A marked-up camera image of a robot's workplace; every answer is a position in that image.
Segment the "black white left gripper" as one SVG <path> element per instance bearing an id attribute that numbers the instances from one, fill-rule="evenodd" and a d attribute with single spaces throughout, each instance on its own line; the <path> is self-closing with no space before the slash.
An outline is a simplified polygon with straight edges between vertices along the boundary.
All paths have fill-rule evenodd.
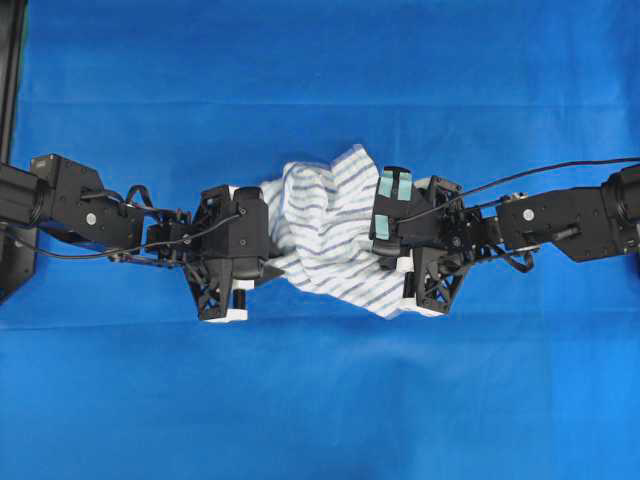
<path id="1" fill-rule="evenodd" d="M 230 227 L 232 221 L 246 213 L 240 202 L 249 198 L 248 187 L 215 187 L 201 193 L 194 214 L 163 211 L 146 230 L 145 251 L 155 254 L 164 266 L 182 266 L 201 321 L 229 323 L 248 319 L 246 292 L 235 285 Z M 253 288 L 283 275 L 280 268 L 258 263 Z"/>

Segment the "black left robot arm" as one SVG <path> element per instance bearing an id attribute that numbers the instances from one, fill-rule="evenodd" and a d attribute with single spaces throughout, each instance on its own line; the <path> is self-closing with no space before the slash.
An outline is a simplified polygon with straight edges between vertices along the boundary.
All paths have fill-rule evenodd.
<path id="1" fill-rule="evenodd" d="M 258 187 L 205 190 L 189 212 L 154 206 L 143 185 L 121 196 L 96 170 L 56 154 L 34 158 L 29 170 L 3 164 L 1 297 L 33 276 L 42 231 L 85 249 L 85 260 L 179 268 L 200 320 L 244 321 L 247 291 L 283 274 L 269 263 L 277 253 L 268 226 Z"/>

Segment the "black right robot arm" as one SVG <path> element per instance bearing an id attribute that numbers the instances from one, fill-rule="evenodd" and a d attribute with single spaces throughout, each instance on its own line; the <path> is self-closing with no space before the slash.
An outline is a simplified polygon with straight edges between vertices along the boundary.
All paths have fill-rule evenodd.
<path id="1" fill-rule="evenodd" d="M 461 186 L 441 177 L 417 186 L 417 205 L 399 220 L 404 273 L 400 307 L 425 316 L 450 312 L 470 269 L 503 260 L 521 273 L 551 244 L 575 262 L 627 255 L 639 247 L 639 168 L 626 167 L 596 187 L 511 194 L 467 207 Z"/>

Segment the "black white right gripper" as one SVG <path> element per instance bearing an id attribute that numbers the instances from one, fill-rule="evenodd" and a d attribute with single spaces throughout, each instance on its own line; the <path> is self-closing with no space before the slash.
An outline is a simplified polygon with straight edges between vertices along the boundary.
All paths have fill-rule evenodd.
<path id="1" fill-rule="evenodd" d="M 447 315 L 473 258 L 463 240 L 462 187 L 441 177 L 414 181 L 401 174 L 398 199 L 407 201 L 407 213 L 427 214 L 398 226 L 401 256 L 397 271 L 404 286 L 397 309 L 426 317 Z"/>

